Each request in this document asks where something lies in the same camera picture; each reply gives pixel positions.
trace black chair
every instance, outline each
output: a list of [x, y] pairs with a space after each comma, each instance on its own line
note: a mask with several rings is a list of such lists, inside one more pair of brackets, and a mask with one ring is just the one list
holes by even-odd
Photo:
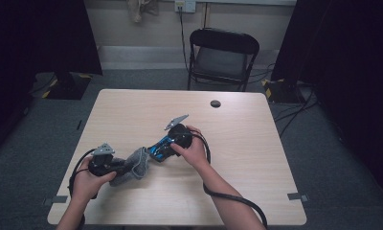
[[245, 91], [259, 43], [250, 35], [213, 28], [191, 33], [188, 90], [192, 78], [243, 85]]

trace finger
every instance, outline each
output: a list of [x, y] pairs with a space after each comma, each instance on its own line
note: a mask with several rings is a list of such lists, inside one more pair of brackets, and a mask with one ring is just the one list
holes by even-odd
[[81, 162], [81, 165], [79, 167], [79, 170], [87, 169], [89, 167], [90, 161], [93, 159], [93, 156], [85, 157], [83, 161]]
[[190, 129], [191, 131], [196, 131], [198, 133], [201, 133], [200, 129], [198, 129], [197, 127], [194, 127], [194, 126], [186, 126], [186, 128]]
[[104, 176], [100, 177], [102, 183], [106, 183], [108, 181], [111, 181], [114, 179], [114, 177], [117, 175], [117, 172], [111, 172], [109, 174], [105, 174]]
[[177, 153], [179, 153], [179, 154], [181, 154], [181, 155], [183, 155], [183, 152], [184, 152], [184, 150], [185, 150], [185, 149], [183, 149], [183, 147], [177, 145], [176, 143], [171, 143], [171, 144], [170, 144], [170, 147], [171, 147], [174, 151], [176, 151]]

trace wall outlet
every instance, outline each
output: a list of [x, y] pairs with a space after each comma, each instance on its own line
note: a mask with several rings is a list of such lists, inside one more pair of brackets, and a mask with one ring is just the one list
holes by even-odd
[[195, 0], [174, 1], [174, 11], [180, 12], [179, 8], [182, 9], [182, 12], [195, 12]]
[[185, 1], [174, 1], [174, 11], [180, 12], [179, 9], [181, 9], [182, 12], [186, 11]]

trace baseboard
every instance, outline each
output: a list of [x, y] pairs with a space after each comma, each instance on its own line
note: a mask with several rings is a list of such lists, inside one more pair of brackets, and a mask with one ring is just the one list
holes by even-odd
[[[131, 47], [100, 46], [99, 57], [102, 69], [180, 69], [185, 68], [181, 47]], [[255, 69], [266, 69], [275, 63], [279, 50], [259, 51]], [[186, 61], [189, 62], [189, 49]]]

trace person's left hand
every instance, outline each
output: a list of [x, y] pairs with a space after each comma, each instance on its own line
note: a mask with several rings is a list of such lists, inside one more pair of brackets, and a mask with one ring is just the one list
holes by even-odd
[[72, 199], [88, 202], [96, 193], [99, 192], [101, 186], [114, 179], [116, 172], [111, 172], [104, 176], [96, 176], [88, 171], [88, 166], [92, 160], [92, 156], [86, 157], [81, 162], [75, 178], [75, 184]]

